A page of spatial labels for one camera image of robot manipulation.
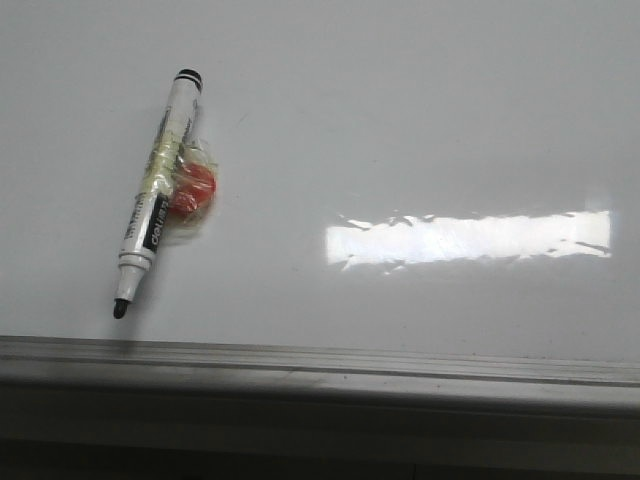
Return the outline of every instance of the white board surface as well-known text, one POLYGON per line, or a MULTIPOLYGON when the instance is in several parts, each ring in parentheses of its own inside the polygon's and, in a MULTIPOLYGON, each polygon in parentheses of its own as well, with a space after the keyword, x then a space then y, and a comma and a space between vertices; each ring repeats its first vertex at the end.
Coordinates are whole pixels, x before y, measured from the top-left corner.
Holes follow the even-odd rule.
POLYGON ((0 4, 0 335, 640 359, 637 2, 0 4), (220 190, 112 318, 173 75, 220 190))

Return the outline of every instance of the whiteboard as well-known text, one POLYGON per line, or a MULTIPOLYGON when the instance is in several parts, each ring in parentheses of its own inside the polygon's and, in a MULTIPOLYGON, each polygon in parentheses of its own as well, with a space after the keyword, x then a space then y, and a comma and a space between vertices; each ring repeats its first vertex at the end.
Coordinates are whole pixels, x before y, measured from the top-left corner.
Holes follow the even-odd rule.
POLYGON ((640 359, 637 2, 0 5, 0 335, 640 359), (175 73, 220 165, 112 317, 175 73))

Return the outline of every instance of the black marker tip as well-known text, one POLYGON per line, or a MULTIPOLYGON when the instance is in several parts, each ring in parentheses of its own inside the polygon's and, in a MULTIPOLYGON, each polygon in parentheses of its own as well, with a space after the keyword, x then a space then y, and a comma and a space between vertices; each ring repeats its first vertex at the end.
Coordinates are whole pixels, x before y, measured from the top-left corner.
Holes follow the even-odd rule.
POLYGON ((113 316, 114 318, 122 318, 124 314, 127 313, 127 307, 129 306, 129 301, 124 300, 122 298, 116 298, 116 306, 113 307, 113 316))

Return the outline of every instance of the whiteboard marker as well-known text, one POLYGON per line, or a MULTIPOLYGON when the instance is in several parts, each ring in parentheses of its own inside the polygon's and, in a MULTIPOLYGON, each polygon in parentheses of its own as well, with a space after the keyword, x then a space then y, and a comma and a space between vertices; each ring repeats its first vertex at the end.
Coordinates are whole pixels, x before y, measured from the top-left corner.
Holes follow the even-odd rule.
POLYGON ((202 78, 197 72, 178 72, 118 255, 120 282, 113 309, 115 318, 124 316, 156 257, 175 188, 176 165, 193 126, 201 91, 202 78))

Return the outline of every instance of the deli logo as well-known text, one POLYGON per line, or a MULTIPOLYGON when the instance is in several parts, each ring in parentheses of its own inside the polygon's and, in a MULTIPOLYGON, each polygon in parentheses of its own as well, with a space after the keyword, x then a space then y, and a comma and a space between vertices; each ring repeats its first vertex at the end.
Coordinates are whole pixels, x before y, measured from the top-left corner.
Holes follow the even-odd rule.
POLYGON ((153 204, 153 212, 149 219, 147 233, 144 236, 144 242, 142 244, 143 247, 148 248, 152 252, 155 252, 158 249, 160 237, 162 236, 162 229, 167 221, 168 214, 169 197, 159 194, 153 204))

